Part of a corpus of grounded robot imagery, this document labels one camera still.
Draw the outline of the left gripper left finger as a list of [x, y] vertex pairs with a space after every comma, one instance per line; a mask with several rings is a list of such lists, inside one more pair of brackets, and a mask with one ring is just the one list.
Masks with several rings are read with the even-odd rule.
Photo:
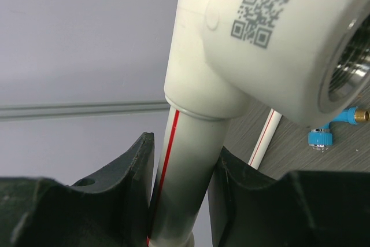
[[1, 178], [2, 246], [146, 246], [154, 134], [67, 186]]

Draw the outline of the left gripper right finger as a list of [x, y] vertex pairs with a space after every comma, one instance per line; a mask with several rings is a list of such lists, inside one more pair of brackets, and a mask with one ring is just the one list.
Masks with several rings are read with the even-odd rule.
[[214, 246], [368, 246], [369, 174], [291, 171], [272, 179], [227, 149], [212, 176]]

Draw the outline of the white PVC pipe frame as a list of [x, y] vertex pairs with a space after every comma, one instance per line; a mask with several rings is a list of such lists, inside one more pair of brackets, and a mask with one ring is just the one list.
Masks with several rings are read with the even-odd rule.
[[178, 0], [148, 246], [189, 246], [230, 121], [254, 97], [317, 128], [369, 81], [369, 0]]

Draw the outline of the blue plastic faucet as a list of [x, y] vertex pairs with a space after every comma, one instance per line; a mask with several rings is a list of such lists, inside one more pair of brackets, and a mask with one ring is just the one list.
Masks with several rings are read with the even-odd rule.
[[336, 124], [347, 124], [357, 126], [369, 123], [369, 109], [352, 106], [344, 109], [339, 115], [325, 125], [311, 129], [308, 132], [307, 143], [314, 150], [325, 151], [333, 147], [335, 143], [333, 126]]

